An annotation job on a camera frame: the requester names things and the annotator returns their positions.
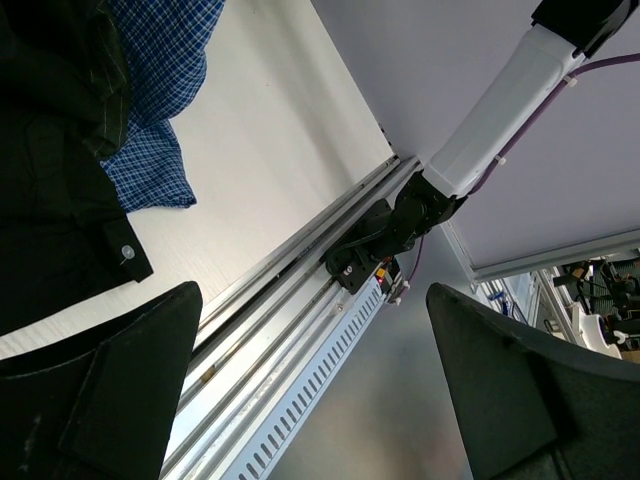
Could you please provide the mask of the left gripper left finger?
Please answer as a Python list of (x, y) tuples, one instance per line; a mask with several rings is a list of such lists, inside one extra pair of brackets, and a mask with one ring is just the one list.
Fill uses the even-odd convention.
[(201, 311), (188, 281), (2, 360), (2, 478), (158, 478)]

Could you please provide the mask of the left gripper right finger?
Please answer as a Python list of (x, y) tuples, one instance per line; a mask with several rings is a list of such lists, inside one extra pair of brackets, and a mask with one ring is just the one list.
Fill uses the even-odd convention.
[(474, 478), (638, 478), (638, 365), (441, 283), (426, 308)]

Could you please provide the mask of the black long sleeve shirt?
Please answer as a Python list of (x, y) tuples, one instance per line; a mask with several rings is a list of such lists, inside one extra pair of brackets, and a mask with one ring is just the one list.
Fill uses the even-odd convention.
[(152, 266), (84, 145), (97, 125), (91, 1), (1, 5), (1, 330), (21, 329)]

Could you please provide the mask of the aluminium mounting rail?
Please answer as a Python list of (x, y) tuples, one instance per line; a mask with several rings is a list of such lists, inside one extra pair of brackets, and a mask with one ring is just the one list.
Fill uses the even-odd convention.
[(204, 308), (162, 478), (268, 477), (385, 300), (323, 254), (419, 166), (387, 160)]

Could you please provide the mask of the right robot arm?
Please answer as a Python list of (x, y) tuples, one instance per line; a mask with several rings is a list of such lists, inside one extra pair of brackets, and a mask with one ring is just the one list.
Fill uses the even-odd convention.
[(331, 277), (356, 293), (379, 266), (448, 221), (484, 185), (537, 118), (584, 72), (635, 62), (594, 54), (638, 9), (636, 1), (543, 1), (515, 51), (444, 146), (394, 203), (365, 213), (325, 253)]

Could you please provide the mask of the dark pinstripe shirt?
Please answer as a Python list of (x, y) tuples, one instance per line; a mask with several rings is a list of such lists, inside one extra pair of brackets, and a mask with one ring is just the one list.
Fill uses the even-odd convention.
[(89, 86), (98, 99), (97, 125), (84, 145), (99, 160), (117, 153), (127, 139), (131, 82), (116, 21), (107, 1), (91, 1), (87, 25)]

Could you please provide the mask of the light blue checked shirt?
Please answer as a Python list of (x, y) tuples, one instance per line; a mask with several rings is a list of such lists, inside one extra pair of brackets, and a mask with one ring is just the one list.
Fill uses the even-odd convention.
[(128, 63), (132, 99), (127, 140), (102, 166), (128, 212), (186, 209), (196, 196), (170, 123), (196, 98), (207, 76), (206, 47), (222, 1), (112, 1)]

